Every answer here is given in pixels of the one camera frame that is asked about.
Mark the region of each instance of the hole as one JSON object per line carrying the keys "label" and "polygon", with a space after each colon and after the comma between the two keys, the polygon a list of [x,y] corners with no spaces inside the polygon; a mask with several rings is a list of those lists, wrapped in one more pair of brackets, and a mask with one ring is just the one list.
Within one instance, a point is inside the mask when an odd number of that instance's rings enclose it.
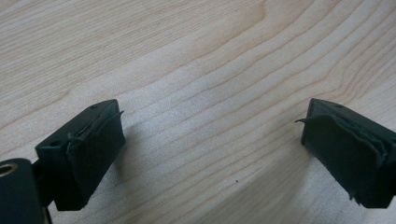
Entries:
{"label": "hole", "polygon": [[49,145],[52,146],[52,147],[57,147],[57,146],[59,146],[61,143],[62,143],[62,141],[57,140],[57,141],[51,142]]}
{"label": "hole", "polygon": [[0,177],[11,174],[14,170],[16,170],[18,165],[16,163],[9,163],[0,166]]}

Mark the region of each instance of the black rubber piece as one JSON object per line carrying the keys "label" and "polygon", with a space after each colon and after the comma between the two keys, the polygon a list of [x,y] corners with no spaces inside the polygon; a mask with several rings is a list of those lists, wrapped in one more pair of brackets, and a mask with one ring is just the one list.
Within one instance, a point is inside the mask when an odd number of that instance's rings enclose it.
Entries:
{"label": "black rubber piece", "polygon": [[0,162],[0,191],[0,223],[51,223],[28,160]]}
{"label": "black rubber piece", "polygon": [[73,211],[87,204],[125,144],[121,113],[117,100],[91,105],[37,145],[44,205],[53,199],[59,211]]}
{"label": "black rubber piece", "polygon": [[332,102],[312,99],[302,145],[357,203],[387,208],[396,192],[396,133]]}

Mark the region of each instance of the light wood surface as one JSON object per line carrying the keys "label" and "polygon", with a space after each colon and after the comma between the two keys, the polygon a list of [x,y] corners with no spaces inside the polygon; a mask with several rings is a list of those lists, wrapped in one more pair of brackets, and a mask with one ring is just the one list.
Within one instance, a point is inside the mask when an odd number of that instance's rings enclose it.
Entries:
{"label": "light wood surface", "polygon": [[396,131],[396,1],[0,1],[0,160],[119,100],[127,144],[54,223],[395,223],[300,145],[312,97]]}

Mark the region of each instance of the black plastic part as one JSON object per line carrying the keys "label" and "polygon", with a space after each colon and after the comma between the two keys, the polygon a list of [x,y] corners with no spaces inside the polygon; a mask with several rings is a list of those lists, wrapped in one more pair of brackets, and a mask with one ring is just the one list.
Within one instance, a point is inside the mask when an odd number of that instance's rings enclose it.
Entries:
{"label": "black plastic part", "polygon": [[60,211],[87,204],[125,144],[120,115],[117,100],[91,105],[36,146],[44,205],[51,198]]}
{"label": "black plastic part", "polygon": [[28,160],[0,162],[0,190],[0,223],[51,223]]}
{"label": "black plastic part", "polygon": [[396,192],[396,133],[332,102],[312,99],[302,145],[367,208],[387,208]]}

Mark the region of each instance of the wood grain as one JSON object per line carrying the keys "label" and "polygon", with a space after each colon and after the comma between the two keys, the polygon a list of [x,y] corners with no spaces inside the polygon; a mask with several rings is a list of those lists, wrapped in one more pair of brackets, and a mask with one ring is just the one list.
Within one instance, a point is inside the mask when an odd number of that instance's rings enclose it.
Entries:
{"label": "wood grain", "polygon": [[116,98],[127,138],[55,223],[393,223],[299,143],[309,99],[396,131],[394,0],[1,1],[0,159]]}

